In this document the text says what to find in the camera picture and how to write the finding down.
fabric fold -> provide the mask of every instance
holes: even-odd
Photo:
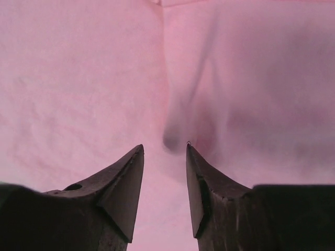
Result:
[[[274,168],[254,182],[296,182],[277,178],[278,166],[316,172],[320,162],[335,177],[333,3],[208,0],[163,12],[167,148],[191,141],[246,183],[238,170],[250,163]]]
[[[177,5],[184,5],[207,0],[150,0],[150,1],[162,7],[173,7]]]

pink fabric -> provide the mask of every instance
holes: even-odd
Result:
[[[335,6],[161,4],[0,2],[0,180],[62,189],[142,143],[128,250],[196,251],[187,140],[247,186],[334,182]]]

small hole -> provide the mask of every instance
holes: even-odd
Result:
[[[64,191],[73,191],[73,190],[78,190],[81,189],[83,186],[80,184],[72,184],[64,189]]]

pink cloth background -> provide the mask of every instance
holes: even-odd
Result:
[[[162,6],[0,1],[0,180],[63,189],[142,143],[128,250],[195,251],[187,140],[247,186],[334,182],[335,6]]]

dark metal tool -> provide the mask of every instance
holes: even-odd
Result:
[[[187,145],[187,186],[199,251],[335,250],[335,186],[230,179]]]
[[[0,185],[1,251],[121,251],[132,242],[143,145],[65,188],[39,193]]]

